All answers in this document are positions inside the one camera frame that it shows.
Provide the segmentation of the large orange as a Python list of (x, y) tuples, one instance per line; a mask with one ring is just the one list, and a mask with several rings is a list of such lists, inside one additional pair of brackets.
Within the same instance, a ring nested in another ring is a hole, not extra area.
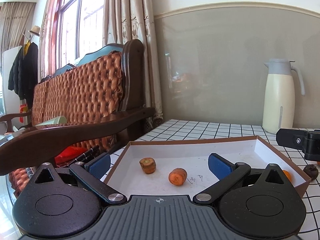
[(288, 180), (290, 182), (292, 182), (292, 176), (291, 176), (291, 173), (287, 170), (283, 170), (283, 173), (285, 174), (285, 176), (288, 178)]

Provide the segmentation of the black jacket on rack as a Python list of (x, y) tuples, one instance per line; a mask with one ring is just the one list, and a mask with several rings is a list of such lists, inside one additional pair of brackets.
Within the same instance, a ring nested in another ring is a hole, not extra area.
[(8, 79), (8, 90), (13, 90), (20, 100), (25, 99), (29, 109), (33, 107), (34, 88), (38, 84), (37, 57), (37, 44), (32, 42), (25, 55), (22, 47), (14, 59)]

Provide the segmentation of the brown cardboard box tray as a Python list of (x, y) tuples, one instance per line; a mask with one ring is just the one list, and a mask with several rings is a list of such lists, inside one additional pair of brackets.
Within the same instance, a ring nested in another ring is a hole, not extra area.
[[(303, 196), (310, 178), (289, 158), (259, 136), (180, 140), (180, 141), (132, 141), (128, 143), (109, 170), (104, 183), (126, 197), (131, 195), (167, 196), (195, 194), (218, 181), (210, 172), (208, 158), (217, 153), (231, 163), (244, 162), (251, 168), (266, 168), (275, 163), (292, 176), (292, 185)], [(140, 159), (153, 158), (156, 170), (145, 174)], [(169, 173), (183, 168), (187, 179), (182, 186), (172, 185)]]

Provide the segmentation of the dark mangosteen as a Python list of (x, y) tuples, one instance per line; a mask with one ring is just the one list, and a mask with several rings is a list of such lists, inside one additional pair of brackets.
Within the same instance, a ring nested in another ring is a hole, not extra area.
[(319, 170), (314, 164), (306, 165), (303, 168), (303, 171), (311, 178), (311, 180), (315, 180), (319, 175)]

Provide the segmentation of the straw hat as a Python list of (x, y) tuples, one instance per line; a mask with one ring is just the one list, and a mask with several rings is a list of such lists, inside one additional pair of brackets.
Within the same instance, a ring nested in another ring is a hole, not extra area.
[(28, 30), (28, 32), (31, 34), (31, 35), (35, 35), (35, 36), (39, 36), (40, 35), (40, 31), (41, 31), (41, 28), (37, 25), (34, 25), (30, 30)]

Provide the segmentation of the red cloth on sofa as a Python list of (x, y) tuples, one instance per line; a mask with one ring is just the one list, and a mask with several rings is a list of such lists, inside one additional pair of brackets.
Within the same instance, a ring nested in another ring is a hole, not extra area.
[(87, 151), (86, 148), (69, 146), (55, 157), (57, 166), (64, 165)]

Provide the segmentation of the beige embroidered curtain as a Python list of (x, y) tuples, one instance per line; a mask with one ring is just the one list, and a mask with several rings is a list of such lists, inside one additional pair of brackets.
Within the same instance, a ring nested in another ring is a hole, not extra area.
[(149, 128), (163, 122), (161, 84), (152, 0), (105, 0), (103, 43), (124, 45), (124, 55), (137, 54), (138, 68), (131, 76), (141, 105), (154, 110)]

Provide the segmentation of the wooden sofa orange tufted cushion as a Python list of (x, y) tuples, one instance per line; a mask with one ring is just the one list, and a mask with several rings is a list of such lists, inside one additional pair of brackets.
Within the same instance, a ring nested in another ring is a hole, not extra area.
[[(18, 197), (30, 178), (27, 169), (50, 162), (69, 146), (111, 153), (141, 135), (154, 110), (141, 105), (132, 74), (137, 54), (124, 46), (35, 87), (31, 125), (1, 142), (1, 174)], [(66, 124), (36, 126), (65, 116)]]

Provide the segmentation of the pale green rolled paper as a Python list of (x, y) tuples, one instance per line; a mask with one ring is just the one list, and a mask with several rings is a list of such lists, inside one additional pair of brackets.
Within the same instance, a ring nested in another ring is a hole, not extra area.
[(58, 125), (58, 124), (66, 124), (66, 123), (67, 123), (66, 117), (61, 115), (61, 116), (57, 116), (55, 118), (52, 118), (50, 120), (47, 120), (45, 122), (42, 122), (40, 124), (37, 124), (36, 126)]

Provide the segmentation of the carrot chunk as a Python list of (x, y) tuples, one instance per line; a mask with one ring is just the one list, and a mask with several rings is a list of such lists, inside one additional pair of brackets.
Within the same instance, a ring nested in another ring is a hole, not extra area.
[(175, 168), (168, 175), (168, 180), (172, 185), (182, 186), (187, 179), (187, 172), (183, 168)]
[(139, 164), (145, 174), (152, 174), (156, 170), (156, 162), (153, 158), (140, 159)]

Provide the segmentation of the cream thermos jug grey lid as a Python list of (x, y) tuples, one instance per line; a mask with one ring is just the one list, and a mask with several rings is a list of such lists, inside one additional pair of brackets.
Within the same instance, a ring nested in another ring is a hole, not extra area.
[(296, 72), (301, 95), (305, 95), (301, 71), (287, 59), (270, 59), (264, 65), (268, 68), (266, 80), (263, 129), (276, 134), (281, 128), (293, 127), (295, 115), (295, 85), (292, 72)]

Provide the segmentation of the white black grid tablecloth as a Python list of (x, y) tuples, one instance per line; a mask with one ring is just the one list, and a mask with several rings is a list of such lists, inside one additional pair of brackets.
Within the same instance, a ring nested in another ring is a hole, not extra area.
[[(259, 136), (274, 146), (283, 155), (289, 158), (301, 170), (309, 164), (300, 150), (279, 146), (276, 137), (268, 133), (261, 126), (223, 124), (214, 122), (199, 122), (171, 119), (156, 129), (138, 138), (136, 141), (180, 141), (223, 139), (236, 137)], [(115, 164), (125, 147), (111, 154), (111, 167)], [(102, 176), (104, 182), (109, 170)], [(319, 239), (319, 180), (311, 180), (306, 192), (302, 196), (306, 207), (306, 219), (300, 230), (302, 239)]]

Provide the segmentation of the window with red frame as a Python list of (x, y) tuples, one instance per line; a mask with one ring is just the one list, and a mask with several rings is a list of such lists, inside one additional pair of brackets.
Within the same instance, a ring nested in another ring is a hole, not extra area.
[(77, 65), (103, 46), (105, 0), (46, 0), (39, 41), (39, 78)]

